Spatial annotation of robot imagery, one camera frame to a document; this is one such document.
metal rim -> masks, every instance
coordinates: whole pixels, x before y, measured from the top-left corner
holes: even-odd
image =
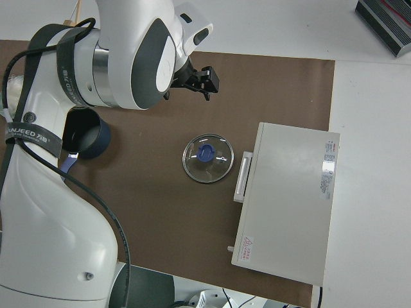
[[[195,178],[193,175],[191,175],[191,173],[189,172],[189,170],[187,168],[186,161],[184,160],[184,157],[186,157],[186,153],[187,153],[187,150],[188,150],[190,144],[193,143],[194,141],[196,141],[197,139],[199,139],[201,137],[205,137],[205,136],[217,137],[219,139],[223,139],[225,141],[225,143],[228,145],[228,147],[230,149],[230,153],[231,153],[231,163],[230,163],[230,166],[228,167],[227,171],[221,177],[217,178],[216,180],[211,180],[211,181],[199,180],[199,179]],[[210,184],[210,183],[214,183],[214,182],[217,182],[217,181],[221,180],[223,177],[225,177],[227,175],[228,172],[230,172],[233,163],[234,163],[234,151],[232,149],[231,143],[229,143],[226,138],[224,138],[220,135],[217,135],[215,133],[203,133],[202,135],[198,135],[197,137],[192,138],[190,140],[190,142],[187,143],[186,148],[182,152],[182,166],[184,167],[184,170],[186,171],[187,175],[190,178],[192,178],[194,181],[199,182],[199,183]]]

sticker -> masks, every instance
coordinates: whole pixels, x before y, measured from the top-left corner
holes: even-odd
[[[324,160],[322,161],[322,174],[320,182],[320,197],[329,200],[333,195],[333,179],[335,172],[335,156],[337,144],[328,141],[325,147]]]
[[[243,235],[240,249],[240,261],[250,262],[253,242],[253,237]]]

white cable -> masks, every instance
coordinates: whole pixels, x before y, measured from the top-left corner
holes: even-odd
[[[3,113],[4,113],[4,118],[6,119],[7,123],[13,122],[12,116],[10,115],[8,108],[4,108]]]

glass lid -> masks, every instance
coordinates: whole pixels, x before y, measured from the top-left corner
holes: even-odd
[[[224,137],[207,133],[191,140],[182,155],[186,173],[200,183],[222,179],[231,169],[234,152]]]

black cable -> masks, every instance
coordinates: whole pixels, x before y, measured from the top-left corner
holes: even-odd
[[[231,302],[230,302],[230,298],[229,298],[229,296],[227,295],[227,293],[225,292],[225,289],[224,289],[224,288],[223,288],[223,292],[224,292],[224,295],[225,295],[227,301],[229,302],[230,308],[232,308],[232,305],[231,305]]]
[[[94,18],[88,18],[85,19],[84,21],[79,22],[76,27],[81,27],[84,26],[85,24],[89,24],[84,31],[80,32],[77,37],[75,42],[79,42],[82,39],[84,39],[93,29],[94,25],[96,24],[96,19]],[[6,109],[8,108],[8,103],[7,103],[7,83],[8,83],[8,78],[10,77],[10,73],[13,69],[13,66],[19,61],[22,57],[28,56],[28,55],[37,55],[39,53],[45,53],[47,51],[53,51],[56,50],[57,45],[52,45],[52,46],[46,46],[42,48],[37,48],[37,49],[29,49],[25,51],[21,51],[17,55],[15,55],[10,62],[8,63],[6,70],[4,71],[3,75],[3,80],[1,84],[1,99],[3,102],[3,108]]]
[[[96,20],[94,18],[88,18],[85,19],[84,21],[79,22],[75,27],[81,27],[84,26],[85,24],[89,24],[84,31],[80,32],[75,39],[75,42],[79,42],[81,39],[84,39],[94,28],[94,25],[96,24]],[[46,46],[42,48],[37,48],[37,49],[29,49],[22,51],[15,55],[12,60],[8,63],[6,70],[4,71],[3,75],[3,80],[2,80],[2,102],[3,102],[3,108],[6,109],[8,108],[8,103],[7,103],[7,83],[8,79],[10,76],[10,73],[12,71],[13,66],[16,64],[18,60],[20,60],[24,56],[28,55],[36,55],[39,53],[45,53],[48,51],[54,51],[56,50],[57,45],[52,45],[52,46]],[[118,228],[121,240],[123,241],[123,246],[125,250],[125,258],[126,258],[126,284],[125,284],[125,295],[123,299],[123,307],[126,308],[128,305],[128,294],[129,294],[129,288],[130,288],[130,272],[131,272],[131,262],[130,262],[130,250],[128,249],[128,242],[124,233],[124,230],[118,221],[118,218],[116,215],[111,211],[109,206],[91,189],[89,189],[86,185],[78,181],[76,178],[72,177],[71,175],[59,170],[59,168],[55,167],[54,165],[50,164],[47,160],[44,160],[40,156],[38,156],[35,152],[33,152],[25,143],[20,140],[16,139],[17,144],[31,157],[33,157],[35,160],[49,168],[50,170],[54,171],[55,173],[59,174],[60,176],[63,176],[66,180],[69,180],[70,182],[74,183],[77,185],[79,188],[81,188],[83,191],[85,191],[87,194],[90,194],[103,208],[104,210],[109,214],[111,219],[114,221],[115,225]]]
[[[250,298],[249,300],[246,300],[245,302],[243,302],[240,306],[238,306],[238,308],[243,307],[246,303],[248,303],[249,301],[255,299],[256,296],[253,296],[252,298]]]
[[[32,151],[24,143],[24,141],[22,139],[16,139],[16,142],[22,148],[22,150],[25,151],[29,156],[33,157],[35,160],[37,160],[38,162],[40,162],[42,165],[46,166],[50,170],[54,171],[58,175],[63,176],[66,180],[69,180],[70,182],[75,184],[77,187],[79,187],[80,189],[85,191],[87,194],[92,196],[104,208],[104,210],[107,212],[107,214],[109,214],[110,218],[114,221],[114,223],[117,226],[117,229],[120,233],[121,240],[123,241],[123,245],[124,245],[124,248],[125,248],[126,266],[128,266],[127,270],[129,270],[130,269],[130,250],[128,249],[128,242],[127,242],[126,235],[124,233],[124,230],[123,230],[117,216],[115,215],[115,213],[113,213],[113,211],[110,209],[110,207],[104,202],[104,200],[101,199],[100,196],[98,196],[93,190],[91,190],[86,185],[84,185],[79,180],[77,180],[75,177],[69,175],[68,173],[65,173],[64,171],[62,171],[59,168],[55,167],[53,164],[50,164],[47,160],[45,160],[42,157],[38,156],[34,151]],[[126,296],[125,296],[125,299],[124,299],[124,302],[123,302],[123,307],[127,307],[128,287],[129,287],[129,285],[130,285],[130,275],[127,275],[126,276],[126,288],[125,288]]]
[[[317,308],[321,308],[321,302],[322,302],[322,287],[320,287],[319,304],[317,305]]]

